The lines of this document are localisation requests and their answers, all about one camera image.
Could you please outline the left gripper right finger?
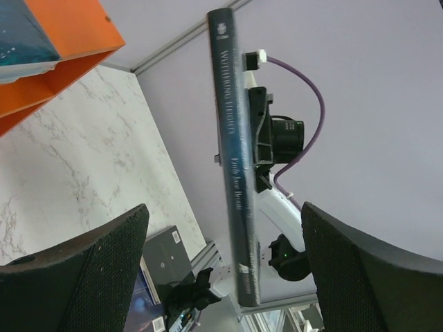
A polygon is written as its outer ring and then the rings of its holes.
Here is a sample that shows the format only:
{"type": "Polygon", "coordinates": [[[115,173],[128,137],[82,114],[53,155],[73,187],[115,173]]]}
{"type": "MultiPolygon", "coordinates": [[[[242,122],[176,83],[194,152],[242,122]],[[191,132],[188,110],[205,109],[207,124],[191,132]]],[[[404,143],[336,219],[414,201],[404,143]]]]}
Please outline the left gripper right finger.
{"type": "Polygon", "coordinates": [[[353,228],[311,203],[302,232],[326,331],[441,331],[442,262],[353,228]]]}

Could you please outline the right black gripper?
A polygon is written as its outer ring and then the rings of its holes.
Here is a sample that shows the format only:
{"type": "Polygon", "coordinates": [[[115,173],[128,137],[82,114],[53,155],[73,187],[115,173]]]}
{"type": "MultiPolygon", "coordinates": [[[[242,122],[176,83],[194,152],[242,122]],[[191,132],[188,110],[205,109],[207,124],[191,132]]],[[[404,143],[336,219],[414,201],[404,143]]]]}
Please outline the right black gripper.
{"type": "MultiPolygon", "coordinates": [[[[248,90],[256,192],[270,190],[269,169],[276,164],[290,163],[304,147],[304,122],[271,115],[269,107],[272,103],[273,96],[265,87],[248,90]]],[[[220,154],[214,155],[214,162],[222,164],[220,154]]]]}

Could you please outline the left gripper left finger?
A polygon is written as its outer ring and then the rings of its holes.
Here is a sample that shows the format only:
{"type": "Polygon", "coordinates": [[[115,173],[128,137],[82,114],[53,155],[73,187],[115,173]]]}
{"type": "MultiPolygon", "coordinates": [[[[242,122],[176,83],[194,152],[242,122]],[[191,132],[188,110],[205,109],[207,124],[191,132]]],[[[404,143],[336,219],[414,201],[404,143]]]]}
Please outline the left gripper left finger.
{"type": "Polygon", "coordinates": [[[150,219],[112,221],[1,267],[2,331],[123,331],[150,219]]]}

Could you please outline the dark blue Wuthering Heights book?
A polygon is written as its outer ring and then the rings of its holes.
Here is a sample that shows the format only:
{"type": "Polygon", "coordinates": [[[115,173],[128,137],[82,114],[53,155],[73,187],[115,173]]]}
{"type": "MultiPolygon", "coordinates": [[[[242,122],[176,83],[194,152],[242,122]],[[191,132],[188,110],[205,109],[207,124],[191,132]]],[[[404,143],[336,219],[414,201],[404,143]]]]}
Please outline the dark blue Wuthering Heights book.
{"type": "Polygon", "coordinates": [[[254,224],[255,177],[233,10],[211,10],[207,23],[237,301],[243,307],[256,307],[260,305],[260,250],[254,224]]]}

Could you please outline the teal ocean cover book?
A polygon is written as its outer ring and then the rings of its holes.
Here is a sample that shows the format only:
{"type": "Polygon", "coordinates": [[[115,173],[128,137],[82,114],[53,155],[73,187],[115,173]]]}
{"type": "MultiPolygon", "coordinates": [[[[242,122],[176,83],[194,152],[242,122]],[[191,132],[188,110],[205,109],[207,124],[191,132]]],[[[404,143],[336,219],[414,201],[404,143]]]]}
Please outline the teal ocean cover book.
{"type": "Polygon", "coordinates": [[[0,25],[2,66],[61,59],[25,1],[2,1],[0,25]]]}

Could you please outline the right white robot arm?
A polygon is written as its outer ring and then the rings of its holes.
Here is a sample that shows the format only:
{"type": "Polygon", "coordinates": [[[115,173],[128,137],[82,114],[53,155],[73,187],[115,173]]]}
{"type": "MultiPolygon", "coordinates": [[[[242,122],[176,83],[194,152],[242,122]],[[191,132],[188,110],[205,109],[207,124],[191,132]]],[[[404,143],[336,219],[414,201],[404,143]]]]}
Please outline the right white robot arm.
{"type": "Polygon", "coordinates": [[[254,307],[264,269],[289,282],[311,272],[300,210],[271,172],[302,151],[304,124],[271,116],[272,97],[263,86],[247,89],[245,98],[218,89],[215,102],[237,298],[241,306],[254,307]]]}

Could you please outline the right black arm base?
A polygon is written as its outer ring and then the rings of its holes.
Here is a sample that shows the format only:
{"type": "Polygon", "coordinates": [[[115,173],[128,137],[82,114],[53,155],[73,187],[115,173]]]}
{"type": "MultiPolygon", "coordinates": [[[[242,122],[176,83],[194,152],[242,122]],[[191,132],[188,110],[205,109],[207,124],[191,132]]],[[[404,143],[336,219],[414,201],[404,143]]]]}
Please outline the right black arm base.
{"type": "Polygon", "coordinates": [[[197,277],[189,272],[181,282],[170,282],[157,290],[161,296],[166,316],[167,331],[180,318],[182,312],[197,309],[202,311],[209,305],[220,302],[221,298],[210,290],[210,275],[214,268],[201,270],[197,277]]]}

